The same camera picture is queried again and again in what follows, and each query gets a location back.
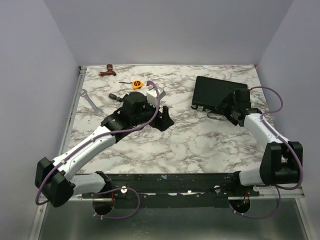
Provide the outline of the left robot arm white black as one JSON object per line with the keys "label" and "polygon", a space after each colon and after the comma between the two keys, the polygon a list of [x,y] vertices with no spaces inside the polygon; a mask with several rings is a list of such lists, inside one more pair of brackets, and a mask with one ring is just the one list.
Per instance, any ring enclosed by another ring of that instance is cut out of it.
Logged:
{"label": "left robot arm white black", "polygon": [[167,106],[160,106],[165,91],[150,89],[143,94],[130,92],[122,99],[122,106],[106,116],[100,125],[82,142],[52,160],[42,158],[36,165],[35,186],[38,195],[57,208],[72,196],[96,193],[104,198],[110,194],[108,177],[96,171],[79,177],[78,171],[99,153],[115,145],[132,132],[151,126],[161,132],[174,125]]}

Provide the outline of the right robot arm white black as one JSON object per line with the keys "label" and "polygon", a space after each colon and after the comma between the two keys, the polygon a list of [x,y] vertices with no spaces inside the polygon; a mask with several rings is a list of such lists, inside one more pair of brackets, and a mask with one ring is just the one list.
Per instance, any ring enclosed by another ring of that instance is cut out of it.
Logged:
{"label": "right robot arm white black", "polygon": [[248,186],[275,186],[283,190],[300,187],[303,178],[303,146],[279,133],[265,118],[265,113],[251,105],[250,89],[230,92],[217,106],[229,122],[250,131],[264,147],[259,166],[236,171],[230,191],[241,196]]}

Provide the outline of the black poker chip case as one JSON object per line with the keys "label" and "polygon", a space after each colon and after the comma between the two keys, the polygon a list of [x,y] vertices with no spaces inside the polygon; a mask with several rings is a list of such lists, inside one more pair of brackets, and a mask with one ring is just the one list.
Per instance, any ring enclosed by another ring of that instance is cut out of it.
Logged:
{"label": "black poker chip case", "polygon": [[199,112],[206,112],[210,119],[224,121],[225,117],[216,106],[232,93],[234,89],[247,89],[244,83],[197,76],[191,101],[191,108]]}

